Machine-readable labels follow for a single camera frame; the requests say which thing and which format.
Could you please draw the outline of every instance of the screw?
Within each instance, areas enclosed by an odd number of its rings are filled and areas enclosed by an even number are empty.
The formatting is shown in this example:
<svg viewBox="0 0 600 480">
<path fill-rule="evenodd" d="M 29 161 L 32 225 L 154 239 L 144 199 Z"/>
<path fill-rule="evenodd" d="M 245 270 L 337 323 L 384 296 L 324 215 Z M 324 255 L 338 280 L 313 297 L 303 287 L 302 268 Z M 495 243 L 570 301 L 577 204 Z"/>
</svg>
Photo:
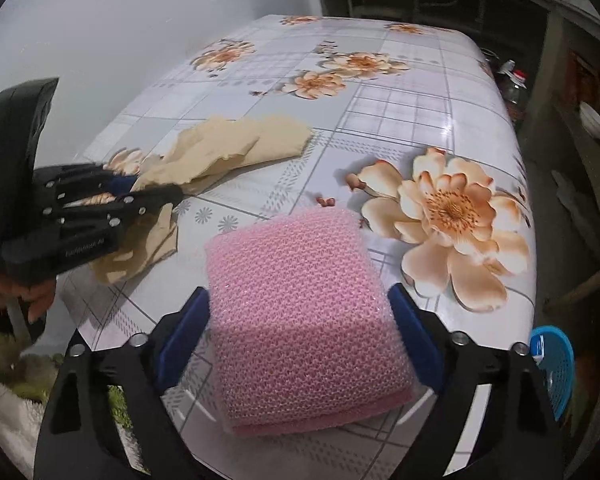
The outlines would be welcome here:
<svg viewBox="0 0 600 480">
<path fill-rule="evenodd" d="M 451 335 L 451 341 L 458 346 L 465 346 L 469 344 L 469 336 L 464 332 L 453 332 Z"/>
<path fill-rule="evenodd" d="M 84 347 L 84 345 L 78 343 L 77 345 L 73 345 L 71 348 L 69 348 L 69 355 L 71 357 L 79 357 L 82 354 L 84 354 L 85 350 L 86 348 Z"/>
<path fill-rule="evenodd" d="M 134 348 L 141 347 L 142 345 L 146 344 L 147 341 L 149 341 L 149 336 L 144 332 L 138 332 L 129 338 L 129 344 Z"/>
<path fill-rule="evenodd" d="M 520 356 L 525 356 L 529 353 L 529 347 L 524 343 L 513 343 L 513 346 L 511 348 L 516 354 Z"/>
</svg>

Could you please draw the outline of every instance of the white wall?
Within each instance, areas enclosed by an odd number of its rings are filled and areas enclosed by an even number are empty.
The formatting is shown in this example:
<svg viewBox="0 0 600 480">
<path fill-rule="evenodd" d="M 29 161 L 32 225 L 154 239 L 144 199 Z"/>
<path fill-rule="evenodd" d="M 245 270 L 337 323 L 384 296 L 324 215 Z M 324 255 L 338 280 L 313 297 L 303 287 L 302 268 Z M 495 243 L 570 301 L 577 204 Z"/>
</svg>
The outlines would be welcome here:
<svg viewBox="0 0 600 480">
<path fill-rule="evenodd" d="M 0 90 L 60 76 L 36 164 L 68 163 L 141 89 L 196 50 L 266 14 L 309 10 L 309 0 L 7 0 Z"/>
</svg>

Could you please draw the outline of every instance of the sponge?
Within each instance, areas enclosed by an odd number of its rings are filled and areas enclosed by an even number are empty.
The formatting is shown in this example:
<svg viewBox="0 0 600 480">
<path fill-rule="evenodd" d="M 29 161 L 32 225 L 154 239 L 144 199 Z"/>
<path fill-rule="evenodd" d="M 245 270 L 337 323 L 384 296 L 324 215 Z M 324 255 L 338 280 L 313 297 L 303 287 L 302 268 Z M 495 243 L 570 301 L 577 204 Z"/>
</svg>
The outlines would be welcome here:
<svg viewBox="0 0 600 480">
<path fill-rule="evenodd" d="M 229 431 L 320 430 L 410 400 L 413 367 L 354 213 L 274 218 L 213 238 L 206 254 Z"/>
</svg>

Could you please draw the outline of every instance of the beige cloth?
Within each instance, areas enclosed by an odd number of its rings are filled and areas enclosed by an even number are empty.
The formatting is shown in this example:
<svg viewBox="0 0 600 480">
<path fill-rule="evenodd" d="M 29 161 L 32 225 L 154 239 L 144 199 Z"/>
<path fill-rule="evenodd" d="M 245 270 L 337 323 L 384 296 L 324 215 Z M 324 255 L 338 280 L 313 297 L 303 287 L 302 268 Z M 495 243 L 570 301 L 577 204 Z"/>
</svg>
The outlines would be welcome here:
<svg viewBox="0 0 600 480">
<path fill-rule="evenodd" d="M 147 169 L 132 190 L 179 184 L 185 194 L 197 194 L 235 168 L 300 155 L 311 136 L 308 126 L 285 116 L 237 121 L 211 117 L 180 132 L 163 160 L 145 164 Z M 178 228 L 171 210 L 167 204 L 157 217 L 140 217 L 127 230 L 119 250 L 91 263 L 97 279 L 107 284 L 128 280 L 173 254 Z"/>
</svg>

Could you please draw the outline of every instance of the floral tablecloth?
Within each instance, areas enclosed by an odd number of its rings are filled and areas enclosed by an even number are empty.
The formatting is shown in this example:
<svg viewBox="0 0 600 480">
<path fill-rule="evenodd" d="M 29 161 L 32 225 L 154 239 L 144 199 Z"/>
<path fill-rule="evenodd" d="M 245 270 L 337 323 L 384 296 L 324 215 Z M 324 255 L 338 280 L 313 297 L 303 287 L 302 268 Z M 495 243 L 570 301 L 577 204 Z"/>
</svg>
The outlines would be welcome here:
<svg viewBox="0 0 600 480">
<path fill-rule="evenodd" d="M 535 243 L 525 169 L 491 72 L 475 43 L 440 28 L 344 18 L 265 16 L 210 45 L 147 88 L 78 155 L 123 148 L 163 155 L 212 115 L 286 114 L 314 136 L 299 158 L 235 171 L 182 202 L 178 252 L 116 286 L 88 267 L 59 290 L 86 341 L 118 346 L 150 332 L 207 286 L 213 236 L 309 206 L 350 208 L 386 286 L 408 284 L 418 305 L 478 343 L 528 340 Z M 192 453 L 228 478 L 388 478 L 434 400 L 342 428 L 268 438 L 226 434 L 211 389 L 205 334 L 164 396 Z M 480 388 L 450 470 L 475 442 Z"/>
</svg>

